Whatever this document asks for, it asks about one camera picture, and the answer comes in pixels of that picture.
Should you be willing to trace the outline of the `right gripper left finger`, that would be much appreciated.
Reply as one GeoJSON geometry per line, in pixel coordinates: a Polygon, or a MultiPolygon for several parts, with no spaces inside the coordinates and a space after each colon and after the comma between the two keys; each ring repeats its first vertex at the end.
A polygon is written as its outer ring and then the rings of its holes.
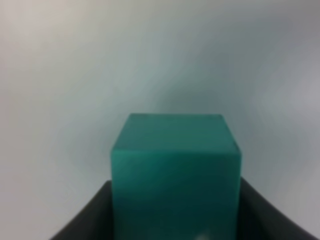
{"type": "Polygon", "coordinates": [[[108,180],[80,213],[53,236],[52,239],[112,240],[112,182],[108,180]]]}

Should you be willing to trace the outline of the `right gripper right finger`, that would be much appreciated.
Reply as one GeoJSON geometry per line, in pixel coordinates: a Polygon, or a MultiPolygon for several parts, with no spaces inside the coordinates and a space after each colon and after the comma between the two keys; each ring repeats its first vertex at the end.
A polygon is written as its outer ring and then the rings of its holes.
{"type": "Polygon", "coordinates": [[[294,223],[244,178],[239,198],[240,240],[316,240],[317,237],[294,223]]]}

